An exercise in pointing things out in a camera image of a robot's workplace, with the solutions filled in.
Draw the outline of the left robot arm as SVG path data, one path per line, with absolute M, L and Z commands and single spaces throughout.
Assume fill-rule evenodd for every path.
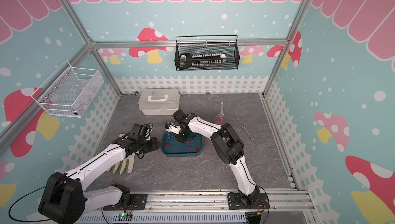
M 83 214 L 105 206 L 126 210 L 133 204 L 130 189 L 121 184 L 87 191 L 99 176 L 133 154 L 156 151 L 157 138 L 130 140 L 125 136 L 114 140 L 106 149 L 87 162 L 66 173 L 52 174 L 44 189 L 38 212 L 58 224 L 73 224 Z

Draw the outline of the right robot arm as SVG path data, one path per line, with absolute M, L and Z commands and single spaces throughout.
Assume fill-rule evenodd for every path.
M 228 164 L 236 178 L 242 203 L 250 208 L 260 196 L 259 187 L 247 168 L 244 156 L 244 143 L 233 127 L 225 123 L 214 124 L 194 113 L 185 114 L 178 110 L 173 114 L 175 124 L 166 123 L 165 130 L 176 134 L 176 139 L 186 143 L 191 133 L 211 139 L 218 157 Z

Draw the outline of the teal plastic storage box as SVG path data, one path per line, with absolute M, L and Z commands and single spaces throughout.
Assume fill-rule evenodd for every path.
M 191 157 L 198 156 L 203 149 L 203 138 L 200 134 L 191 133 L 187 142 L 190 144 L 179 142 L 175 138 L 174 133 L 166 132 L 162 137 L 161 151 L 167 157 Z

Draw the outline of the white plastic storage case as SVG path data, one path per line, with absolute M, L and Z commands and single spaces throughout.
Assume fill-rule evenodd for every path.
M 138 104 L 140 111 L 147 116 L 173 115 L 179 110 L 180 94 L 177 89 L 145 89 Z

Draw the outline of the white work glove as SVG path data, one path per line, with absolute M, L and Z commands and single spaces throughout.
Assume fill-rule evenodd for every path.
M 107 171 L 114 174 L 119 173 L 120 175 L 132 173 L 136 152 L 130 149 L 130 152 L 127 151 L 126 155 L 127 156 L 122 161 L 112 165 Z

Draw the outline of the green circuit board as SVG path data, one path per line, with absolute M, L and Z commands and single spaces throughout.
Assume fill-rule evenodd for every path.
M 121 213 L 118 215 L 118 222 L 130 222 L 132 220 L 133 215 L 127 213 Z

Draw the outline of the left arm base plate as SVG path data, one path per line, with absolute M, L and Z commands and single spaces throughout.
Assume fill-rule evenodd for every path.
M 105 211 L 142 211 L 147 203 L 147 194 L 122 195 L 118 203 L 105 206 Z

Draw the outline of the socket set on rail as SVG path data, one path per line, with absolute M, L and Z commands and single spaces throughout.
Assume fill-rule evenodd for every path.
M 191 67 L 205 67 L 205 66 L 214 66 L 217 64 L 221 64 L 226 61 L 226 55 L 220 53 L 211 53 L 211 54 L 200 54 L 200 55 L 191 55 L 191 54 L 182 54 L 178 61 L 180 70 L 187 70 Z

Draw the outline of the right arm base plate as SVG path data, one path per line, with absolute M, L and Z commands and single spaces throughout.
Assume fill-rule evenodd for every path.
M 227 194 L 228 207 L 230 210 L 268 210 L 270 203 L 266 193 L 254 190 L 250 195 L 241 192 L 229 192 Z

